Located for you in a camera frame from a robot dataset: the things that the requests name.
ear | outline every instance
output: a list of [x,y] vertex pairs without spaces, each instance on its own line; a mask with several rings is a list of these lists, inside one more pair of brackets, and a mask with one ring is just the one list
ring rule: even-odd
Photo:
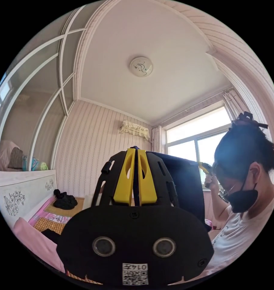
[[257,183],[261,174],[262,174],[262,166],[257,162],[253,162],[250,165],[249,171],[251,172],[251,174],[253,176],[253,182]]

hair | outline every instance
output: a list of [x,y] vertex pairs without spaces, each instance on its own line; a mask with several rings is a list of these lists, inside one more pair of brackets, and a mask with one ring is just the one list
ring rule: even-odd
[[267,173],[274,170],[274,143],[258,125],[236,123],[218,144],[214,160],[213,170],[218,178],[244,181],[253,162],[261,164]]

label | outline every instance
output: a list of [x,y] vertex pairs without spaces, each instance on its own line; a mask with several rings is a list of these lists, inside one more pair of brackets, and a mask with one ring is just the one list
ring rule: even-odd
[[148,264],[123,263],[123,285],[148,284]]

bed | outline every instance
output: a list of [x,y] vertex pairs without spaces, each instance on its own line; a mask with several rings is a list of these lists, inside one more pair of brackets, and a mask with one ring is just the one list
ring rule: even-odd
[[47,211],[55,200],[55,189],[55,170],[0,171],[0,212],[15,236],[37,260],[56,272],[81,280],[65,271],[56,253],[56,244],[41,233],[49,228],[60,234],[71,216],[83,208],[84,199],[76,198],[78,207],[67,211],[68,214]]

hair clip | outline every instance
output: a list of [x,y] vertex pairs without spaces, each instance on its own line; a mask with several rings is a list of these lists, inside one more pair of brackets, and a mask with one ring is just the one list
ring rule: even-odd
[[257,128],[262,127],[268,129],[267,124],[258,123],[257,121],[253,120],[253,114],[249,112],[240,113],[236,120],[231,122],[231,127],[239,126],[239,125],[252,125]]

